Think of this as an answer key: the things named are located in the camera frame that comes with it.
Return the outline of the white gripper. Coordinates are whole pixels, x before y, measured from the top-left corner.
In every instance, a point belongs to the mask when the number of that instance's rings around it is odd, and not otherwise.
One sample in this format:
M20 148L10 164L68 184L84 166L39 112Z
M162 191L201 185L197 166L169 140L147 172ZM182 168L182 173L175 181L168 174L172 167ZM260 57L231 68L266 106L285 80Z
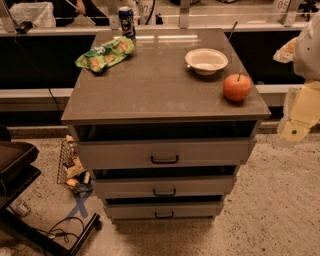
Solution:
M289 63L294 60L297 37L289 40L273 55L273 60ZM290 88L284 105L284 117L277 128L280 138L288 143L301 142L320 120L320 82L307 81L299 89Z

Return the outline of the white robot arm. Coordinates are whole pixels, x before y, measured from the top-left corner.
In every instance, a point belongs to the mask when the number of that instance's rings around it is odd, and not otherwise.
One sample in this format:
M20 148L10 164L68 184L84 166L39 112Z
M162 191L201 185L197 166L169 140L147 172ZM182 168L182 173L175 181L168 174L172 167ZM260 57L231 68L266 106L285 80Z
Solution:
M287 143L299 143L320 120L320 13L298 37L276 51L273 59L293 62L294 72L305 79L299 89L289 89L277 133Z

